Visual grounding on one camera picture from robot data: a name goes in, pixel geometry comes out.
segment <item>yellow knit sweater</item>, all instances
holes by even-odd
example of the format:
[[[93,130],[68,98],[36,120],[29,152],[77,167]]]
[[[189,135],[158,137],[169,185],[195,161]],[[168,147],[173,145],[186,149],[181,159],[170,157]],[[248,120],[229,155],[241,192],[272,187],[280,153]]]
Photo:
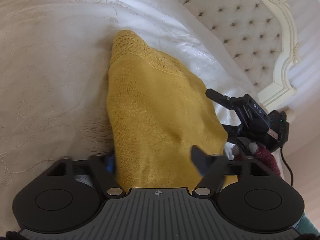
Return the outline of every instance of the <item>yellow knit sweater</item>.
[[[107,111],[117,181],[130,187],[188,187],[201,176],[192,145],[222,154],[227,134],[203,82],[177,59],[150,48],[132,31],[113,42]]]

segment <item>ribbed grip surface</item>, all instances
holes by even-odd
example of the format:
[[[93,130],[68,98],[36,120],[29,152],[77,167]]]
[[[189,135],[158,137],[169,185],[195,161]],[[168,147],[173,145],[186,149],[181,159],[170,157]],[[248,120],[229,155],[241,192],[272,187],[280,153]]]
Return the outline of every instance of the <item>ribbed grip surface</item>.
[[[29,240],[292,240],[294,229],[275,234],[244,231],[225,221],[210,200],[186,189],[137,189],[108,200],[101,212],[81,228],[61,234],[24,229]]]

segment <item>metal screw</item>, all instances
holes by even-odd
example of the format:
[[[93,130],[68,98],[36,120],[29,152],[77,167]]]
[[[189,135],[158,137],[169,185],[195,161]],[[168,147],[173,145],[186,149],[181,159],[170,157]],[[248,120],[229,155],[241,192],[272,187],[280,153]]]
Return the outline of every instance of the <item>metal screw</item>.
[[[111,196],[118,196],[120,194],[122,194],[123,190],[118,188],[118,187],[112,187],[110,189],[108,189],[107,193]]]
[[[199,187],[195,190],[195,192],[200,195],[200,196],[206,196],[209,195],[211,193],[211,190],[209,190],[206,187]]]

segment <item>blue fabric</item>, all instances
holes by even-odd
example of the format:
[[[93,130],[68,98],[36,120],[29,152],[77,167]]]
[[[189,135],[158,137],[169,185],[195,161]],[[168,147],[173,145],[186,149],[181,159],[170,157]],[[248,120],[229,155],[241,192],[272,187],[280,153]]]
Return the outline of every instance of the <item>blue fabric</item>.
[[[108,159],[108,164],[106,166],[106,170],[114,174],[116,172],[116,166],[115,166],[115,155],[111,155]]]
[[[316,236],[320,235],[318,229],[316,229],[313,223],[307,218],[306,214],[303,214],[295,229],[300,234],[315,234]]]

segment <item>ornate carved headboard frame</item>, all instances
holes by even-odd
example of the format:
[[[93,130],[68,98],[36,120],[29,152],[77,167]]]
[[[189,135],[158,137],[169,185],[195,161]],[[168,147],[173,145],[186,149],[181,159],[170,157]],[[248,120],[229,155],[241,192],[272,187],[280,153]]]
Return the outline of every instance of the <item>ornate carved headboard frame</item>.
[[[259,93],[259,100],[268,111],[282,105],[295,93],[288,80],[288,71],[300,61],[297,30],[287,0],[262,0],[279,20],[282,28],[282,52],[279,54],[273,69],[273,79]]]

